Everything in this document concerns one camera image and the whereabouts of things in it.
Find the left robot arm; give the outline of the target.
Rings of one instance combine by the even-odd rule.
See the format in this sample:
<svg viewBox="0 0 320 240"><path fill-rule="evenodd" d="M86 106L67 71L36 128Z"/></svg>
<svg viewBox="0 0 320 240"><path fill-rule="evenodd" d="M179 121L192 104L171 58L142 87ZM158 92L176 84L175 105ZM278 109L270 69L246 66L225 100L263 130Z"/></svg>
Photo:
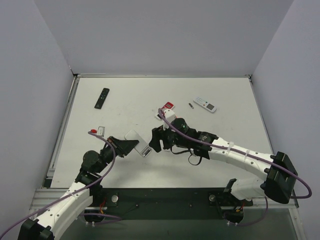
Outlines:
<svg viewBox="0 0 320 240"><path fill-rule="evenodd" d="M19 230L19 240L60 239L87 207L101 203L101 181L111 171L116 157L124 158L140 143L137 139L96 137L104 141L103 148L100 151L87 151L74 182L63 195L35 211L33 214L36 218L26 217Z"/></svg>

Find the white grey remote control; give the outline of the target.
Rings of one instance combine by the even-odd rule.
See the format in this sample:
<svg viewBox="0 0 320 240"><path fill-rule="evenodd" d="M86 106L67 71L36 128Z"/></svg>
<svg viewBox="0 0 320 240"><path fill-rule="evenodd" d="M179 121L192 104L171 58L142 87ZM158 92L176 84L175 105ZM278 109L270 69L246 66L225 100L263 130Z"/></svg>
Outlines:
<svg viewBox="0 0 320 240"><path fill-rule="evenodd" d="M125 140L137 140L138 144L134 147L134 149L139 153L139 155L143 158L146 158L151 152L152 149L148 145L148 143L135 131L130 130L125 136Z"/></svg>

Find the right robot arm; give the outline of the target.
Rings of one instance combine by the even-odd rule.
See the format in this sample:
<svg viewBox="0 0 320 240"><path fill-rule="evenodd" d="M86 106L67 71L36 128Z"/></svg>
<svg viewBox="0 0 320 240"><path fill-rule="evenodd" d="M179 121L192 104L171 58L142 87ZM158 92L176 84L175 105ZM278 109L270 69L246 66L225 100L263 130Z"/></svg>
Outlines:
<svg viewBox="0 0 320 240"><path fill-rule="evenodd" d="M220 161L253 174L254 178L230 180L228 192L238 200L267 197L288 204L298 175L283 152L272 155L251 151L215 134L197 131L183 118L153 128L149 146L157 153L176 146L193 156Z"/></svg>

